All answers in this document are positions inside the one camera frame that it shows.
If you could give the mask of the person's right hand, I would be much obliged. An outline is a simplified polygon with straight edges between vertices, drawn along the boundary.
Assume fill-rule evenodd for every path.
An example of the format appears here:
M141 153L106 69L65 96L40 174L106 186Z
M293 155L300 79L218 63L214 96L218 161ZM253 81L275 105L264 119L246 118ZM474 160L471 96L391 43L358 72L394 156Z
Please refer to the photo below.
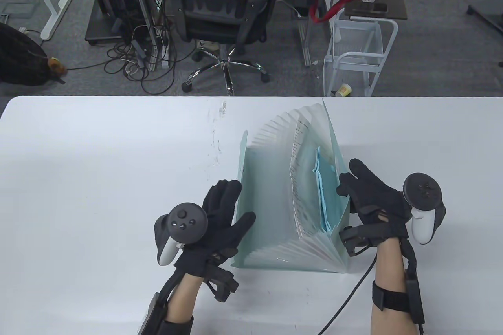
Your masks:
M349 172L340 173L336 193L350 199L350 212L357 214L362 225L351 232L357 247L378 246L390 238L407 240L406 228L411 219L411 206L404 194L377 177L359 159L351 159Z

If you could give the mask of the person's left hand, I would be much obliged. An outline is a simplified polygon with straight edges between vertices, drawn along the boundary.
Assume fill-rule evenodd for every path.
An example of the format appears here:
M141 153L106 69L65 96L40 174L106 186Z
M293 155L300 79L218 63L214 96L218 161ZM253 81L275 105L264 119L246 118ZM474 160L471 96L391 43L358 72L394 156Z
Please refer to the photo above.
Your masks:
M210 188L202 205L208 219L206 233L183 247L174 264L177 270L204 278L209 265L219 266L237 254L239 244L256 220L254 212L246 212L233 223L241 190L239 181L225 179Z

